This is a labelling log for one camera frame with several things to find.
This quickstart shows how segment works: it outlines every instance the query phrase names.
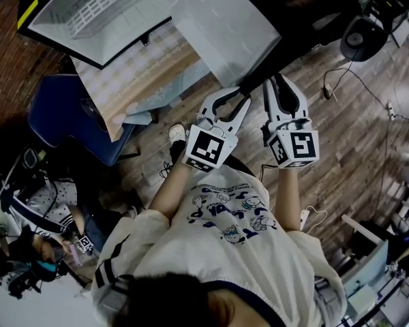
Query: black hair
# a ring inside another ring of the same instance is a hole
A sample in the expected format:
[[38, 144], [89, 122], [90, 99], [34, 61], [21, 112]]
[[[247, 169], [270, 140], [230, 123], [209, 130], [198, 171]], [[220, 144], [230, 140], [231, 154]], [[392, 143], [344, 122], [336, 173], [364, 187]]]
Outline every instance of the black hair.
[[219, 326], [209, 308], [205, 286], [194, 276], [172, 272], [129, 279], [127, 302], [114, 317], [112, 327], [169, 325]]

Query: power strip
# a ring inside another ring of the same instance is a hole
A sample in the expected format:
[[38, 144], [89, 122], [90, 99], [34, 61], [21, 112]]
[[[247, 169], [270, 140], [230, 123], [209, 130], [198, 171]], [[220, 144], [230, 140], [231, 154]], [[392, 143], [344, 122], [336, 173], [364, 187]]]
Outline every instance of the power strip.
[[300, 230], [303, 230], [303, 228], [305, 227], [305, 224], [307, 222], [307, 218], [309, 217], [310, 211], [308, 211], [307, 209], [303, 209], [301, 211], [300, 214]]

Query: white plastic basket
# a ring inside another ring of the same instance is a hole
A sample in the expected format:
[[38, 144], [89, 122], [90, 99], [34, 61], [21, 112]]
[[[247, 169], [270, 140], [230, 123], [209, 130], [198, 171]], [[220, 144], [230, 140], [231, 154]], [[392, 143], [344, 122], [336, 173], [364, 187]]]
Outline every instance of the white plastic basket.
[[63, 18], [73, 39], [88, 38], [139, 1], [79, 0]]

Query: yellow stripe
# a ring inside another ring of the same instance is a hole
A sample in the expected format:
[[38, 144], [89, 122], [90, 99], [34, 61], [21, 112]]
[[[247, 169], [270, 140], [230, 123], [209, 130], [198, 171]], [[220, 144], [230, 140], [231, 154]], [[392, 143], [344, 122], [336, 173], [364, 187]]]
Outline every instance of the yellow stripe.
[[26, 12], [24, 14], [22, 14], [21, 18], [18, 20], [18, 24], [16, 26], [17, 29], [20, 29], [22, 24], [26, 21], [27, 17], [30, 16], [30, 14], [33, 12], [33, 10], [35, 9], [35, 7], [38, 6], [38, 0], [35, 0], [30, 6], [29, 8], [26, 10]]

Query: brown wood floor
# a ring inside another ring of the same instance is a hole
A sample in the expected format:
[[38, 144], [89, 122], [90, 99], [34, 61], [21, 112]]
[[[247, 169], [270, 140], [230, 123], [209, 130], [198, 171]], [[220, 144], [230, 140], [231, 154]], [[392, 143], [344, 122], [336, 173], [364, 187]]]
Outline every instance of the brown wood floor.
[[[349, 62], [340, 54], [339, 43], [334, 43], [312, 50], [282, 72], [306, 95], [309, 115], [320, 134], [320, 161], [300, 170], [299, 177], [302, 206], [312, 205], [329, 213], [323, 224], [312, 231], [322, 241], [327, 257], [343, 247], [351, 235], [350, 227], [340, 219], [342, 214], [357, 221], [372, 217], [378, 223], [388, 221], [402, 190], [397, 186], [402, 181], [404, 158], [395, 152], [395, 146], [409, 144], [409, 123], [399, 120], [389, 123], [387, 111], [352, 74], [347, 73], [335, 91], [338, 102], [323, 97], [324, 72], [341, 66], [348, 67]], [[409, 117], [409, 43], [398, 49], [389, 42], [369, 61], [353, 63], [352, 70], [383, 104], [391, 101], [398, 113]], [[329, 74], [327, 82], [334, 87], [343, 72]], [[214, 77], [202, 79], [183, 96], [181, 104], [161, 114], [159, 123], [140, 132], [126, 146], [124, 153], [131, 153], [138, 146], [142, 155], [117, 164], [124, 189], [134, 187], [143, 202], [151, 200], [163, 181], [159, 174], [163, 161], [170, 162], [169, 128], [178, 122], [189, 125], [205, 96], [218, 88]], [[221, 112], [232, 108], [230, 102]], [[239, 144], [234, 151], [256, 176], [262, 164], [275, 164], [271, 151], [262, 143], [260, 127], [266, 120], [262, 90], [258, 88], [252, 93], [252, 105], [238, 132]], [[379, 194], [383, 166], [385, 178]], [[264, 171], [263, 183], [269, 190], [271, 204], [278, 179], [277, 169]], [[311, 214], [307, 227], [322, 217]]]

